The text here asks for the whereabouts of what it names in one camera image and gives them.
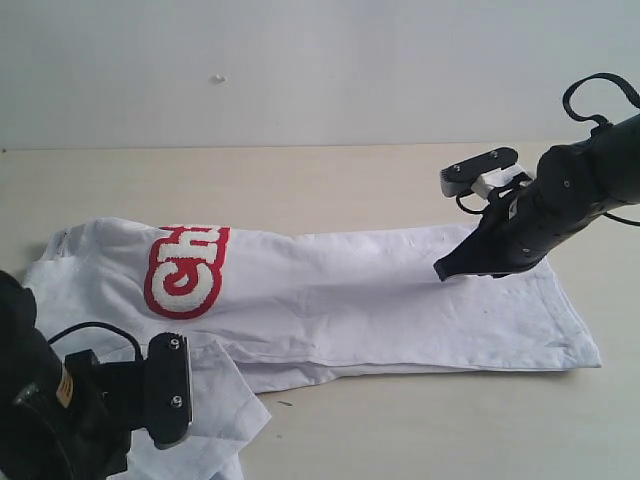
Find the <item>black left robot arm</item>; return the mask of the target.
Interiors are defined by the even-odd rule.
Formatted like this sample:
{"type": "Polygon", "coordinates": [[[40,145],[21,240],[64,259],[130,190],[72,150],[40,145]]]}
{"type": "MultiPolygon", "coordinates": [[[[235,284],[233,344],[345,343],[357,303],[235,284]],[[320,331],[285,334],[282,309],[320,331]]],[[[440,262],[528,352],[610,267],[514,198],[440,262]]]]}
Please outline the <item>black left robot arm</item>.
{"type": "Polygon", "coordinates": [[[45,338],[32,291],[1,275],[1,472],[9,479],[107,479],[128,469],[132,434],[160,450],[183,442],[193,422],[190,351],[183,335],[146,349],[105,322],[45,338]],[[59,357],[55,342],[98,327],[126,339],[130,361],[102,363],[91,349],[59,357]]]}

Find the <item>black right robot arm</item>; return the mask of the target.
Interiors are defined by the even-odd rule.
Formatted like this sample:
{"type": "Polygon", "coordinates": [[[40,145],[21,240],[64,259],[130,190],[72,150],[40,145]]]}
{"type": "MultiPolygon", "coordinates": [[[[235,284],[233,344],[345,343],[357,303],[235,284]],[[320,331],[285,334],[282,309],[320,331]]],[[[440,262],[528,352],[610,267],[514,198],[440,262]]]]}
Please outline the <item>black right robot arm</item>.
{"type": "Polygon", "coordinates": [[[476,195],[487,204],[472,233],[435,262],[440,280],[528,271],[595,219],[639,202],[636,116],[596,127],[585,141],[551,147],[534,173],[517,160],[514,149],[501,147],[441,171],[445,197],[476,195]]]}

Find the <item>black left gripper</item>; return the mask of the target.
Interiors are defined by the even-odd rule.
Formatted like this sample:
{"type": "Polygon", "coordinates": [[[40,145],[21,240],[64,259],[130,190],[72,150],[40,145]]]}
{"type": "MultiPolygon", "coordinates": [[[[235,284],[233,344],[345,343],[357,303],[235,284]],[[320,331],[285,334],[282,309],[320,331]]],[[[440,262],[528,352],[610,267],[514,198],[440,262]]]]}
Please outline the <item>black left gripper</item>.
{"type": "Polygon", "coordinates": [[[64,367],[73,393],[60,454],[62,475],[124,473],[132,432],[142,426],[142,417],[157,449],[172,448],[188,436],[193,388],[185,336],[156,335],[145,362],[139,351],[128,361],[102,363],[84,350],[67,355],[64,367]]]}

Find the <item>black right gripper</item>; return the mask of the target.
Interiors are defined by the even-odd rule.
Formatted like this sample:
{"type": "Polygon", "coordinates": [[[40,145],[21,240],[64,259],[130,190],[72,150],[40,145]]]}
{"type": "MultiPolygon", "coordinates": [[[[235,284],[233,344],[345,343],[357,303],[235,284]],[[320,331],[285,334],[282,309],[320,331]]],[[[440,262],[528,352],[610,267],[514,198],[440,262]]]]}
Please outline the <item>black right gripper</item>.
{"type": "MultiPolygon", "coordinates": [[[[440,171],[446,198],[472,191],[479,177],[516,164],[518,153],[499,147],[440,171]]],[[[438,227],[443,256],[433,267],[441,282],[458,276],[505,277],[535,267],[547,254],[588,226],[608,207],[597,186],[571,179],[512,181],[488,195],[488,218],[480,226],[438,227]]]]}

